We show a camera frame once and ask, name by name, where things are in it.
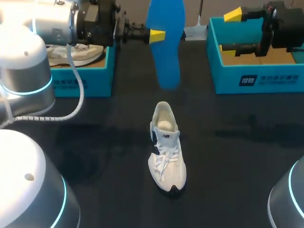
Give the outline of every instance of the logo on box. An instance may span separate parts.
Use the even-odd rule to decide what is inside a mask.
[[[256,82],[257,75],[243,75],[239,86],[253,86]]]

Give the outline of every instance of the shoe insole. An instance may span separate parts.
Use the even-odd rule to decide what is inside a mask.
[[[160,130],[163,130],[163,131],[167,131],[167,132],[173,132],[173,126],[172,124],[167,121],[167,120],[162,120],[162,121],[159,121],[157,123],[157,127],[160,129]]]
[[[178,48],[185,28],[183,0],[151,0],[146,26],[166,32],[164,41],[150,44],[158,82],[162,89],[176,89],[180,83]]]

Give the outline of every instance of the black table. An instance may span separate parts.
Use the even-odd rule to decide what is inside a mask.
[[[32,137],[67,179],[81,228],[270,228],[273,185],[304,154],[304,95],[216,95],[206,43],[180,45],[181,87],[161,91],[149,47],[130,42],[116,67],[113,97],[86,99],[65,123],[10,126]],[[162,195],[149,169],[149,124],[167,101],[181,130],[187,186]],[[58,99],[51,115],[70,113]]]

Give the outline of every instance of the white sneaker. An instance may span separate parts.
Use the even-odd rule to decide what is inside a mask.
[[[156,105],[150,133],[154,145],[148,160],[150,173],[162,190],[179,192],[186,183],[186,165],[181,153],[180,131],[167,102]]]
[[[103,46],[77,44],[72,47],[72,59],[76,67],[87,65],[98,59],[104,52]],[[47,56],[51,67],[69,64],[66,46],[47,46]]]

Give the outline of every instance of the cable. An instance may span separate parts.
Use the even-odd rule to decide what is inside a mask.
[[[3,98],[5,110],[6,110],[6,113],[8,115],[8,122],[12,123],[14,116],[13,116],[13,113],[11,111],[10,102],[8,100],[8,97],[6,96],[6,91],[5,91],[4,87],[3,87],[3,83],[2,83],[1,77],[0,77],[0,94],[1,94],[1,97]]]
[[[71,46],[69,44],[66,45],[66,55],[67,55],[67,59],[70,63],[70,66],[73,70],[73,73],[78,81],[79,84],[79,90],[80,90],[80,97],[79,97],[79,102],[77,107],[75,108],[75,110],[70,113],[69,115],[66,116],[62,116],[62,117],[41,117],[41,116],[18,116],[18,117],[14,117],[11,120],[7,120],[5,121],[3,124],[0,125],[0,129],[8,126],[10,123],[16,122],[16,121],[47,121],[47,122],[60,122],[60,121],[65,121],[65,120],[69,120],[71,118],[73,118],[75,115],[78,114],[78,112],[80,111],[84,99],[85,99],[85,89],[84,89],[84,85],[81,81],[80,75],[74,65],[74,62],[72,60],[72,55],[71,55]]]

